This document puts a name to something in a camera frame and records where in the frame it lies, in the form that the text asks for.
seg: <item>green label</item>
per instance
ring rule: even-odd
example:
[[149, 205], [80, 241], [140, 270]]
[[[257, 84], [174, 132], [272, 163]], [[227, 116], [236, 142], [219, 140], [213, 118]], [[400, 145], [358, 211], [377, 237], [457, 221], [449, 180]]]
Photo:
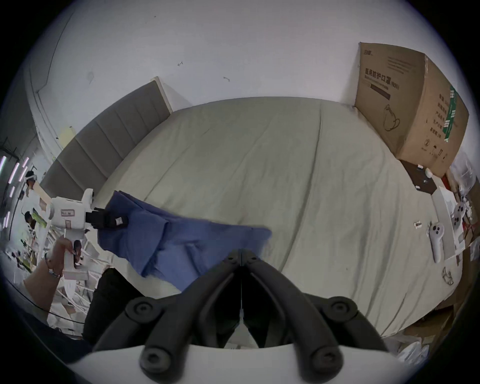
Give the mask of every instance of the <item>green label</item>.
[[448, 142], [448, 138], [450, 137], [450, 132], [453, 127], [453, 119], [455, 118], [455, 110], [456, 110], [456, 90], [452, 86], [450, 86], [450, 106], [448, 107], [447, 118], [445, 120], [443, 132], [445, 133], [445, 141]]

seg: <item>gray upholstered headboard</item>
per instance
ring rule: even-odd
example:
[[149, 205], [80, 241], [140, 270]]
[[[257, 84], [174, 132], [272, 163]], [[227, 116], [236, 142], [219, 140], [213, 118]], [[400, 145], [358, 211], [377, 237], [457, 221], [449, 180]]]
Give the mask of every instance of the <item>gray upholstered headboard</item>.
[[130, 92], [89, 122], [63, 149], [40, 186], [50, 197], [81, 200], [102, 188], [135, 146], [170, 115], [155, 80]]

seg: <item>white controller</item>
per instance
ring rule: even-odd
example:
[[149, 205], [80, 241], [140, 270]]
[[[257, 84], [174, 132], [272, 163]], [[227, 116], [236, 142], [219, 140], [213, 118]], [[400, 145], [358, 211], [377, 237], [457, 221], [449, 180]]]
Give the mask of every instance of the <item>white controller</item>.
[[462, 227], [462, 220], [463, 216], [465, 216], [465, 203], [458, 203], [453, 211], [453, 217], [452, 217], [452, 226], [453, 226], [453, 233], [457, 233], [459, 228], [462, 228], [463, 232], [463, 227]]
[[430, 226], [430, 243], [432, 243], [433, 260], [438, 263], [442, 257], [442, 237], [445, 233], [445, 227], [442, 223], [432, 224]]

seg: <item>red object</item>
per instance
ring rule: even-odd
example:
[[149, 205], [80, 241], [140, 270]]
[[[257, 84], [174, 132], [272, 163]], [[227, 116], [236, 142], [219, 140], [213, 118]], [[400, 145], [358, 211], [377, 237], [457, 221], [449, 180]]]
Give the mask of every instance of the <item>red object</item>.
[[442, 181], [444, 183], [445, 188], [451, 191], [452, 189], [450, 188], [450, 183], [448, 182], [447, 175], [442, 176]]

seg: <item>label sticker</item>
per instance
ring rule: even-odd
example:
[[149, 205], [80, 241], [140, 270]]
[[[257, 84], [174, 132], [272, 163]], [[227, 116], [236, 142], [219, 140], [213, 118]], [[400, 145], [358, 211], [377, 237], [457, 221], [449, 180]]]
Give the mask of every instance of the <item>label sticker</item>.
[[75, 216], [75, 210], [74, 209], [62, 209], [60, 211], [60, 214], [62, 216]]
[[444, 128], [442, 130], [445, 133], [445, 141], [448, 142], [448, 138], [450, 137], [450, 132], [453, 127], [453, 120], [455, 118], [455, 110], [456, 110], [456, 90], [453, 86], [450, 86], [450, 105], [448, 106], [447, 117], [445, 119]]

